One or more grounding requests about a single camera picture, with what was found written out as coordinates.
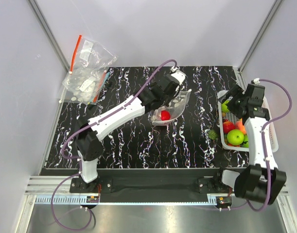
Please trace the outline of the clear bag with white dots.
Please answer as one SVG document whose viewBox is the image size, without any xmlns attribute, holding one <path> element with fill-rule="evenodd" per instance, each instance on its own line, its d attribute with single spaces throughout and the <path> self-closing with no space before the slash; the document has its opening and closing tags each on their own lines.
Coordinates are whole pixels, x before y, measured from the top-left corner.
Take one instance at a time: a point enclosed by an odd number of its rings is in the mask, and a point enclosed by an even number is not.
<svg viewBox="0 0 297 233">
<path fill-rule="evenodd" d="M 151 123 L 154 126 L 167 126 L 174 122 L 178 117 L 180 117 L 186 105 L 189 102 L 191 89 L 187 91 L 180 91 L 178 95 L 169 102 L 169 105 L 161 106 L 157 110 L 154 111 L 153 115 L 151 116 Z M 162 121 L 160 119 L 160 114 L 162 110 L 166 110 L 171 114 L 171 119 L 167 121 Z"/>
</svg>

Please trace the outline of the red apple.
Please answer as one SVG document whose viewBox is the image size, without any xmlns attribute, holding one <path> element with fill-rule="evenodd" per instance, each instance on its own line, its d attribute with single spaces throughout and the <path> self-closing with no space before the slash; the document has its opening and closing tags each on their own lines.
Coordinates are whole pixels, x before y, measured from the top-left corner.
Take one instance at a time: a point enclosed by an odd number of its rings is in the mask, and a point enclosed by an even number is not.
<svg viewBox="0 0 297 233">
<path fill-rule="evenodd" d="M 162 110 L 161 114 L 160 114 L 160 119 L 162 121 L 170 120 L 171 119 L 171 114 L 166 110 Z"/>
</svg>

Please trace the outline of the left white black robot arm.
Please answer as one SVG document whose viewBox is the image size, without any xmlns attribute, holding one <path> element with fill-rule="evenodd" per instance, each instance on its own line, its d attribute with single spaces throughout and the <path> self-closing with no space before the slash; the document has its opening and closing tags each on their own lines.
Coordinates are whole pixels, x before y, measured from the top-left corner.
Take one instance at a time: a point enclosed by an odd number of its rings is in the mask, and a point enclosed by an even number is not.
<svg viewBox="0 0 297 233">
<path fill-rule="evenodd" d="M 151 111 L 169 107 L 178 97 L 187 75 L 180 70 L 164 74 L 161 80 L 140 89 L 111 110 L 92 118 L 77 122 L 75 145 L 80 161 L 81 187 L 93 192 L 98 185 L 97 164 L 104 152 L 102 141 L 123 124 Z"/>
</svg>

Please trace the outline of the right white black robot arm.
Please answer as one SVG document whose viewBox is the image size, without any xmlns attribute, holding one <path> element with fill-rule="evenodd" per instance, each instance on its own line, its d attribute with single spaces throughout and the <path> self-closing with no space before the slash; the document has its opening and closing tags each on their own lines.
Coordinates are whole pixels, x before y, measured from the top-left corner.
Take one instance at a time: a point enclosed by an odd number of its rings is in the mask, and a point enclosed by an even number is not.
<svg viewBox="0 0 297 233">
<path fill-rule="evenodd" d="M 213 186 L 221 193 L 231 187 L 235 196 L 248 204 L 254 201 L 266 207 L 275 201 L 287 176 L 278 169 L 273 156 L 269 134 L 272 120 L 263 103 L 264 91 L 264 86 L 250 83 L 246 89 L 235 85 L 218 92 L 219 104 L 227 103 L 230 112 L 243 121 L 249 142 L 249 165 L 242 172 L 222 170 Z"/>
</svg>

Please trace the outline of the green apple top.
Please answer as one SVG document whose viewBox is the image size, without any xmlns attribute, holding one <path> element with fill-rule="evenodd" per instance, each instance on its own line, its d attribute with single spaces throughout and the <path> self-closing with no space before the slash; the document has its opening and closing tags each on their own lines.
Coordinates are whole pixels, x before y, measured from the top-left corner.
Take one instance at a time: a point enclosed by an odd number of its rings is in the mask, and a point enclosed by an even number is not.
<svg viewBox="0 0 297 233">
<path fill-rule="evenodd" d="M 226 100 L 225 102 L 222 103 L 221 105 L 221 110 L 223 113 L 228 113 L 230 110 L 228 109 L 228 104 L 229 100 Z"/>
</svg>

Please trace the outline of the green apple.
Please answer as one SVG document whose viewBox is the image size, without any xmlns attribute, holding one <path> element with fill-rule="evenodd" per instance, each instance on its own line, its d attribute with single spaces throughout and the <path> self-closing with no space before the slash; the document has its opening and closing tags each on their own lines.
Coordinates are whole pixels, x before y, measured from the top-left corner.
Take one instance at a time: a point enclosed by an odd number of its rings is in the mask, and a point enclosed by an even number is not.
<svg viewBox="0 0 297 233">
<path fill-rule="evenodd" d="M 228 109 L 228 104 L 229 100 L 226 100 L 225 102 L 222 103 L 221 105 L 221 110 L 223 113 L 228 113 L 230 110 Z"/>
<path fill-rule="evenodd" d="M 240 130 L 234 129 L 227 134 L 227 141 L 234 146 L 238 146 L 243 143 L 244 136 Z"/>
</svg>

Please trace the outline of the clear bag with coloured zippers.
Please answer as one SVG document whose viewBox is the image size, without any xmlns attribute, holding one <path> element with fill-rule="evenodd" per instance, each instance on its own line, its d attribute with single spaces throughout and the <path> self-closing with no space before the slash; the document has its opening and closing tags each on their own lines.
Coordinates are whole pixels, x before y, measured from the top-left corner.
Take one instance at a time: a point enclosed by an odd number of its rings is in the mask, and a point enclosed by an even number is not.
<svg viewBox="0 0 297 233">
<path fill-rule="evenodd" d="M 62 81 L 66 91 L 64 101 L 95 105 L 108 77 L 108 68 L 75 69 Z"/>
</svg>

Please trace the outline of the white plastic basket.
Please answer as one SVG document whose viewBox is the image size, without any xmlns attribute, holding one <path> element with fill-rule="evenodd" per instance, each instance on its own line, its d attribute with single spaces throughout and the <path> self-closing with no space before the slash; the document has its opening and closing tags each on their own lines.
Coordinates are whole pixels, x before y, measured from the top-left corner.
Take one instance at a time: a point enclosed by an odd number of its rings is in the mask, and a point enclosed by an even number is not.
<svg viewBox="0 0 297 233">
<path fill-rule="evenodd" d="M 221 137 L 222 147 L 226 150 L 236 150 L 236 151 L 248 152 L 249 151 L 248 148 L 229 146 L 228 143 L 225 142 L 226 133 L 224 133 L 224 130 L 223 130 L 223 120 L 226 119 L 226 120 L 232 122 L 233 124 L 236 124 L 236 122 L 239 119 L 231 112 L 228 112 L 228 113 L 226 113 L 226 116 L 223 116 L 222 105 L 220 102 L 218 102 L 218 116 L 219 116 L 219 129 L 220 129 L 220 137 Z M 272 152 L 276 152 L 279 149 L 279 145 L 278 145 L 278 140 L 277 140 L 274 124 L 270 123 L 268 128 L 269 128 L 268 132 L 269 132 L 269 137 L 270 137 L 270 142 L 271 142 L 271 149 L 272 149 Z"/>
</svg>

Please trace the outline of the orange fruit lower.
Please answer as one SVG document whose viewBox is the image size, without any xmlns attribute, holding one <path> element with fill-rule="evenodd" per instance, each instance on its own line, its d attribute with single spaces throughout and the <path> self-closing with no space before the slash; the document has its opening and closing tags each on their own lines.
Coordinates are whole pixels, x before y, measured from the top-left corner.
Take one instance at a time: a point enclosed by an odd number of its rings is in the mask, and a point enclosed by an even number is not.
<svg viewBox="0 0 297 233">
<path fill-rule="evenodd" d="M 238 120 L 235 126 L 236 126 L 236 129 L 240 130 L 244 135 L 247 134 L 242 119 Z"/>
</svg>

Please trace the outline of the peach fruit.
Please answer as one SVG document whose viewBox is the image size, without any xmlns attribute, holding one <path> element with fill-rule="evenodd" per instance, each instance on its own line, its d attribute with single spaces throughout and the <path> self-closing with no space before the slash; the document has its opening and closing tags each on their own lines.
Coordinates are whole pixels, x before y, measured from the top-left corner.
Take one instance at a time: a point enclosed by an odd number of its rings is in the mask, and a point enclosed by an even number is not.
<svg viewBox="0 0 297 233">
<path fill-rule="evenodd" d="M 230 121 L 223 122 L 223 133 L 224 134 L 227 134 L 234 129 L 236 129 L 236 126 L 232 122 L 230 122 Z"/>
</svg>

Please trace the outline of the green apple lower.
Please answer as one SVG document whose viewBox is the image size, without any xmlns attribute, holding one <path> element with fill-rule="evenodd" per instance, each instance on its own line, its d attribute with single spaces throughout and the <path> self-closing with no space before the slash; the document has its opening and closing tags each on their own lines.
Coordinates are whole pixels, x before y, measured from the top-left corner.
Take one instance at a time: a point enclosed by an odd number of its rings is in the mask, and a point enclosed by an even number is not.
<svg viewBox="0 0 297 233">
<path fill-rule="evenodd" d="M 234 146 L 238 146 L 243 143 L 244 136 L 240 130 L 234 129 L 227 134 L 227 141 Z"/>
</svg>

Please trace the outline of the green plastic leaf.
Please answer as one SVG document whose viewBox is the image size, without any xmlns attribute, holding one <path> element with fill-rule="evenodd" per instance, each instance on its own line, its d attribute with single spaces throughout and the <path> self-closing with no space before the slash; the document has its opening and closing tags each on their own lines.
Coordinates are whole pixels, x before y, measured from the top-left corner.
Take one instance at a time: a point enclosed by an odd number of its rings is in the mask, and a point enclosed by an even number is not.
<svg viewBox="0 0 297 233">
<path fill-rule="evenodd" d="M 211 140 L 217 140 L 219 138 L 219 134 L 215 130 L 209 130 L 208 138 Z"/>
</svg>

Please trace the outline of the green bell pepper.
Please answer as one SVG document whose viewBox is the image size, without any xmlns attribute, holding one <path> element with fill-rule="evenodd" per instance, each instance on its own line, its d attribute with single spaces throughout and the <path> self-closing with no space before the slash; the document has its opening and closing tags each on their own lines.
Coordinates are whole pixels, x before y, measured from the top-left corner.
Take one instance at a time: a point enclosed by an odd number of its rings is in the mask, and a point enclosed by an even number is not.
<svg viewBox="0 0 297 233">
<path fill-rule="evenodd" d="M 241 147 L 249 148 L 249 140 L 248 140 L 248 135 L 247 134 L 244 136 L 244 140 L 243 140 L 243 142 L 241 144 Z"/>
</svg>

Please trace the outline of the black marble pattern mat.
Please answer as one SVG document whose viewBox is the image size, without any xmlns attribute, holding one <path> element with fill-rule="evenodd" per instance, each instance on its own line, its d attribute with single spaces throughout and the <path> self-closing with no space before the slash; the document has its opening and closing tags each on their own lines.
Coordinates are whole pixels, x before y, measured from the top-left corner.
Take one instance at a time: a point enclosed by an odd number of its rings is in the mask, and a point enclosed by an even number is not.
<svg viewBox="0 0 297 233">
<path fill-rule="evenodd" d="M 244 167 L 248 153 L 225 150 L 220 139 L 211 140 L 208 132 L 219 131 L 217 94 L 240 82 L 236 69 L 230 66 L 182 67 L 187 75 L 184 90 L 190 100 L 184 113 L 166 127 L 151 124 L 146 114 L 114 130 L 104 139 L 104 153 L 98 168 L 203 168 Z M 60 150 L 74 133 L 78 118 L 86 113 L 100 115 L 123 102 L 139 89 L 153 73 L 153 67 L 113 67 L 96 103 L 91 107 L 65 102 L 55 129 L 46 169 L 77 169 L 77 154 L 69 142 L 65 155 Z"/>
</svg>

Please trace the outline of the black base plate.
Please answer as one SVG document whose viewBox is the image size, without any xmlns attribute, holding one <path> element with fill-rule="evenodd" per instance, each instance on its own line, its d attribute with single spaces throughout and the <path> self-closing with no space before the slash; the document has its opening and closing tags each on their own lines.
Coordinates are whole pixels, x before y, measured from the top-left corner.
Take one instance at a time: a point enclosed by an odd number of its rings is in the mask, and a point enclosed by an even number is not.
<svg viewBox="0 0 297 233">
<path fill-rule="evenodd" d="M 99 169 L 90 183 L 74 177 L 70 192 L 100 194 L 101 203 L 200 203 L 207 201 L 207 179 L 219 168 Z"/>
</svg>

